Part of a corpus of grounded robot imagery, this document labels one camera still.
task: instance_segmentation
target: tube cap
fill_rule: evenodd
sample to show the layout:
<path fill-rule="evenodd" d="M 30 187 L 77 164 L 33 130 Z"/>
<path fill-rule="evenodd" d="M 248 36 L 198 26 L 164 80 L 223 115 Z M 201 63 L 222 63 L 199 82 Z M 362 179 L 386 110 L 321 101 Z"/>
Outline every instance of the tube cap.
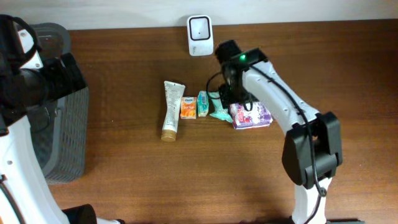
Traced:
<path fill-rule="evenodd" d="M 161 140 L 172 142 L 175 141 L 175 137 L 177 136 L 177 132 L 172 130 L 163 130 Z"/>

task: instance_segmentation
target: gold cap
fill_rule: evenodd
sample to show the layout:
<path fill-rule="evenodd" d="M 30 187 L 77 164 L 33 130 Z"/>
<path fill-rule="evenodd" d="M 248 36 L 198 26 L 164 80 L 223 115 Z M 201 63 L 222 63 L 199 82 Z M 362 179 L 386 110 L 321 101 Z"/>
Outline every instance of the gold cap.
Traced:
<path fill-rule="evenodd" d="M 177 135 L 177 133 L 176 133 L 175 131 L 172 131 L 172 130 L 163 130 L 163 131 L 162 131 L 161 140 L 163 140 L 163 141 L 168 141 L 168 142 L 172 142 L 172 141 L 175 141 L 176 135 Z"/>

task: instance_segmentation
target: purple package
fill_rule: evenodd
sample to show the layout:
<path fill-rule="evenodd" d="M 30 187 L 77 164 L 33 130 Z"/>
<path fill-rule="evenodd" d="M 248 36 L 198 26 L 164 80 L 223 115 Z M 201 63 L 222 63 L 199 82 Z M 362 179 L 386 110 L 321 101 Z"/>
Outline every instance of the purple package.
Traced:
<path fill-rule="evenodd" d="M 251 111 L 246 111 L 243 105 L 234 103 L 229 106 L 229 111 L 231 112 L 234 129 L 237 130 L 267 127 L 272 122 L 271 113 L 261 102 L 254 102 Z"/>

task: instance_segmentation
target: cable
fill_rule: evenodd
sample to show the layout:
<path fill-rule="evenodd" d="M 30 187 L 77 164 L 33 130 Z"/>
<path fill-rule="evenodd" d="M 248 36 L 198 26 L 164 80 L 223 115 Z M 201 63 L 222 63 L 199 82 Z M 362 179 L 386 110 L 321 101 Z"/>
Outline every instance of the cable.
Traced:
<path fill-rule="evenodd" d="M 17 203 L 15 202 L 15 200 L 13 199 L 11 194 L 8 192 L 6 186 L 3 184 L 3 181 L 4 181 L 4 176 L 1 175 L 0 176 L 0 189 L 1 189 L 1 191 L 6 196 L 8 202 L 10 203 L 12 209 L 14 210 L 14 212 L 15 212 L 17 218 L 18 218 L 19 223 L 20 224 L 25 224 L 24 217 L 22 216 L 21 211 L 19 210 L 19 208 L 17 206 Z"/>
<path fill-rule="evenodd" d="M 310 216 L 310 218 L 308 218 L 308 220 L 305 223 L 308 223 L 309 221 L 311 221 L 311 219 L 315 216 L 315 214 L 318 212 L 318 208 L 320 205 L 320 198 L 321 197 L 325 197 L 326 196 L 326 189 L 324 187 L 321 187 L 319 185 L 319 181 L 318 181 L 318 174 L 317 174 L 317 165 L 315 162 L 315 147 L 313 145 L 313 140 L 312 140 L 312 132 L 311 132 L 311 128 L 310 128 L 310 123 L 308 122 L 307 117 L 305 116 L 303 110 L 301 109 L 301 107 L 299 106 L 299 104 L 293 99 L 293 96 L 279 83 L 277 83 L 272 77 L 268 76 L 267 74 L 265 74 L 263 71 L 261 71 L 260 69 L 254 67 L 254 66 L 250 66 L 253 70 L 255 70 L 256 72 L 260 73 L 262 76 L 264 76 L 266 79 L 268 79 L 270 82 L 272 82 L 275 86 L 277 86 L 280 90 L 282 90 L 286 96 L 289 98 L 289 100 L 293 103 L 293 105 L 297 108 L 298 113 L 300 114 L 300 116 L 303 118 L 306 129 L 307 129 L 307 134 L 308 134 L 308 139 L 310 141 L 310 150 L 311 150 L 311 162 L 312 162 L 312 175 L 313 175 L 313 179 L 315 182 L 315 186 L 317 187 L 318 190 L 318 200 L 317 200 L 317 204 L 315 205 L 315 209 L 312 213 L 312 215 Z"/>
<path fill-rule="evenodd" d="M 207 81 L 207 83 L 206 83 L 206 93 L 207 93 L 207 97 L 209 98 L 209 99 L 213 99 L 213 100 L 218 100 L 220 97 L 217 97 L 217 98 L 213 98 L 213 97 L 211 97 L 210 95 L 209 95 L 209 84 L 210 84 L 210 82 L 212 81 L 212 79 L 214 79 L 217 75 L 220 75 L 220 74 L 222 74 L 221 72 L 217 72 L 216 74 L 214 74 L 208 81 Z"/>

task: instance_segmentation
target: cream tube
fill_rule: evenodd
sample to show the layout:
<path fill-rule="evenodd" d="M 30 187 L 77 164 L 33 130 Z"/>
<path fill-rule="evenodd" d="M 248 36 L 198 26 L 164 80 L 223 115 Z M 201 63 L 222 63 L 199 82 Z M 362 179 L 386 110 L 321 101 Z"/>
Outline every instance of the cream tube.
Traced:
<path fill-rule="evenodd" d="M 180 117 L 181 97 L 184 94 L 185 85 L 164 81 L 166 91 L 167 113 L 164 119 L 162 137 L 163 141 L 175 141 Z"/>

